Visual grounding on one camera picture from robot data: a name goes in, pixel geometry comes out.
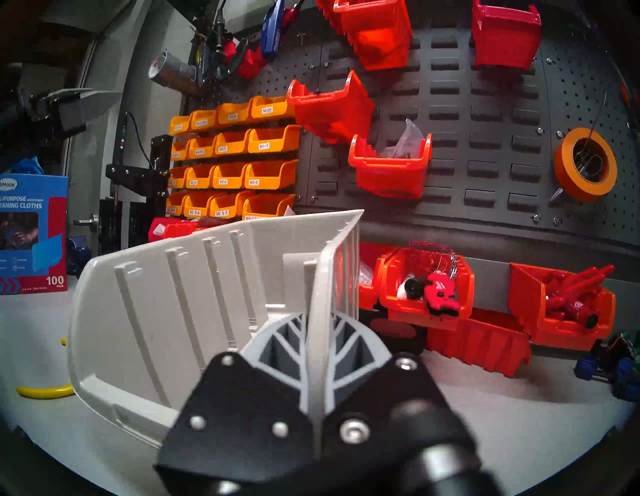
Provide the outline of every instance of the screw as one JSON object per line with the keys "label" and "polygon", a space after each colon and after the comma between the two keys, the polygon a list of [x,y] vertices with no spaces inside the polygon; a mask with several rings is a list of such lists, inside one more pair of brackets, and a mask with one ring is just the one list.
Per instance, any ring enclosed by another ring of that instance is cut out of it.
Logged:
{"label": "screw", "polygon": [[201,415],[194,415],[189,419],[189,425],[194,431],[203,431],[207,427],[207,421]]}
{"label": "screw", "polygon": [[415,360],[402,356],[396,360],[396,367],[404,371],[414,371],[418,368],[418,364],[415,363]]}
{"label": "screw", "polygon": [[345,420],[340,426],[340,439],[346,444],[364,443],[370,435],[369,426],[362,420]]}
{"label": "screw", "polygon": [[287,437],[289,435],[289,426],[287,424],[285,424],[284,422],[276,422],[271,427],[271,432],[277,438],[284,439],[285,437]]}

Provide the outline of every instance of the masking tape roll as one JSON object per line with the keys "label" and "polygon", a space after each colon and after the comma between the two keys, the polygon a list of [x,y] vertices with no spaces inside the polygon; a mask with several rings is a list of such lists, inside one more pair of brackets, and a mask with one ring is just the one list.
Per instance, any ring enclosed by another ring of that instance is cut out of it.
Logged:
{"label": "masking tape roll", "polygon": [[618,167],[616,158],[613,156],[611,147],[597,132],[593,131],[590,147],[596,149],[602,158],[602,172],[600,180],[593,182],[580,175],[573,161],[573,149],[580,140],[589,137],[589,129],[579,127],[570,131],[562,143],[556,148],[554,156],[554,169],[560,186],[576,200],[581,202],[593,202],[606,195],[613,189],[618,178]]}

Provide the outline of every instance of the cable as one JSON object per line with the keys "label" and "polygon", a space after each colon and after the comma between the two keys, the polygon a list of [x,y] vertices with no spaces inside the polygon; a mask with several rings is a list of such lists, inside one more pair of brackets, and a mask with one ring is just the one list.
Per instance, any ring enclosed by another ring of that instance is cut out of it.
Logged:
{"label": "cable", "polygon": [[136,138],[138,139],[138,145],[140,146],[140,151],[142,151],[142,154],[145,156],[145,159],[147,159],[147,162],[149,162],[149,166],[151,167],[151,169],[154,169],[154,166],[151,163],[151,160],[149,160],[149,157],[147,157],[147,154],[145,153],[145,149],[142,147],[142,141],[140,141],[140,134],[138,133],[138,124],[136,123],[136,118],[133,117],[133,114],[131,112],[125,112],[125,118],[127,117],[131,117],[131,120],[133,121],[133,127],[136,129]]}

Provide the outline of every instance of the clear plastic bag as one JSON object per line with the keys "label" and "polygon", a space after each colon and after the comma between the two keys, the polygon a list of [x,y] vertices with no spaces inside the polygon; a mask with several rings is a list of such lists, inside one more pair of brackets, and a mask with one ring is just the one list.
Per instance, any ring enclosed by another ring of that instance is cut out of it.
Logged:
{"label": "clear plastic bag", "polygon": [[382,150],[381,157],[398,159],[416,159],[420,156],[420,143],[424,139],[422,132],[410,119],[406,120],[406,128],[394,147]]}

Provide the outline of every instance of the red storage bin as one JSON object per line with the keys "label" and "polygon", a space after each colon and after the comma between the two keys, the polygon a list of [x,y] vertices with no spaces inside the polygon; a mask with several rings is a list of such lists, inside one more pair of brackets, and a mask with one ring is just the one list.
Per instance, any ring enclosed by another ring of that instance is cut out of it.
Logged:
{"label": "red storage bin", "polygon": [[471,32],[476,41],[476,65],[527,70],[540,45],[540,14],[533,5],[525,12],[474,0]]}
{"label": "red storage bin", "polygon": [[427,348],[489,372],[513,377],[522,362],[529,365],[529,335],[509,314],[474,308],[455,330],[429,329]]}
{"label": "red storage bin", "polygon": [[385,260],[395,250],[396,246],[377,243],[360,243],[360,261],[366,263],[373,269],[371,285],[360,284],[358,294],[360,298],[360,308],[372,310],[373,306],[380,298],[380,282],[382,281],[382,267]]}
{"label": "red storage bin", "polygon": [[511,265],[509,285],[509,309],[531,342],[555,348],[591,349],[596,339],[605,339],[611,334],[616,313],[616,296],[604,288],[598,288],[596,297],[588,303],[600,311],[598,324],[591,330],[573,321],[546,318],[547,284],[553,274],[571,272],[534,267],[522,264]]}
{"label": "red storage bin", "polygon": [[331,145],[349,143],[354,134],[368,136],[376,107],[355,71],[343,90],[316,95],[295,79],[287,90],[287,103],[296,109],[296,122]]}
{"label": "red storage bin", "polygon": [[402,284],[408,273],[417,276],[423,273],[422,267],[429,264],[420,262],[421,257],[432,259],[436,255],[445,257],[448,263],[448,253],[418,252],[411,256],[415,250],[400,248],[386,259],[381,273],[380,303],[388,310],[389,320],[414,324],[429,328],[454,330],[458,322],[471,315],[474,306],[474,291],[476,286],[474,273],[461,255],[458,255],[458,275],[456,276],[456,293],[460,304],[458,317],[432,316],[427,310],[427,305],[422,300],[408,300],[398,298],[397,288]]}
{"label": "red storage bin", "polygon": [[351,140],[349,164],[356,168],[356,183],[379,196],[422,198],[422,188],[431,160],[431,135],[422,140],[420,156],[415,159],[378,157],[365,138],[357,134]]}

